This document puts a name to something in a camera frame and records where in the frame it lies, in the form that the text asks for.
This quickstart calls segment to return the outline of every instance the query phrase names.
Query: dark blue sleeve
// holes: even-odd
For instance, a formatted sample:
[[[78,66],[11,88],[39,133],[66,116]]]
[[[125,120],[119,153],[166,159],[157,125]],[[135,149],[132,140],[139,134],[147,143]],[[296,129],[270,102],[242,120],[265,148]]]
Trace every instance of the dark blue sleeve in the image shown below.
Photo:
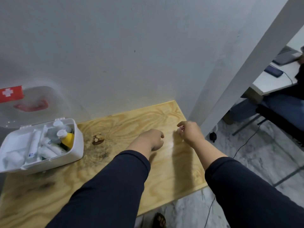
[[[233,158],[215,160],[205,178],[231,228],[304,227],[304,208]]]
[[[71,196],[46,227],[133,228],[150,168],[141,153],[119,153]]]

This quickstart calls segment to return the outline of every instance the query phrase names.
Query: person's right arm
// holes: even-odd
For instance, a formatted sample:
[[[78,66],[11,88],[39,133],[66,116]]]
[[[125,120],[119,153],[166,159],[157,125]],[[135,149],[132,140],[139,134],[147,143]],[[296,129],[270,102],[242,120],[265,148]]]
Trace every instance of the person's right arm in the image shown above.
[[[304,227],[304,208],[206,141],[195,122],[177,126],[184,126],[178,133],[196,151],[231,228]]]

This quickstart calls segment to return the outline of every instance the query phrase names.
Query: sandal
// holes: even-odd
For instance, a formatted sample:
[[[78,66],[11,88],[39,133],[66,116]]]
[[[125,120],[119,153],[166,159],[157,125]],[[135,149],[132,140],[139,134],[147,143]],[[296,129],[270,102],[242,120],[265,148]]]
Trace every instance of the sandal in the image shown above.
[[[156,213],[154,216],[152,228],[166,228],[165,216],[161,213]]]

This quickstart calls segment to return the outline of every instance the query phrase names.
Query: red label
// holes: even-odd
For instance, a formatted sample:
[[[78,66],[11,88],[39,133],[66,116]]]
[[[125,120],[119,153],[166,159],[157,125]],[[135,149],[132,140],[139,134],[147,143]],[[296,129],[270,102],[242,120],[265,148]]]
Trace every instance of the red label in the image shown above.
[[[22,86],[0,89],[0,103],[23,99]]]

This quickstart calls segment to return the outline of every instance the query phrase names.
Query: open box lid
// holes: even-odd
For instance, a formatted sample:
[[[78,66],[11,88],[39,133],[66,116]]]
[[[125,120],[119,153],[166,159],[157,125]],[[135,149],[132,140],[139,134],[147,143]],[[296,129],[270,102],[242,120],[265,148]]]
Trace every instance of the open box lid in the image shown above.
[[[24,98],[0,103],[0,126],[19,128],[68,117],[70,108],[58,91],[48,86],[23,90]]]

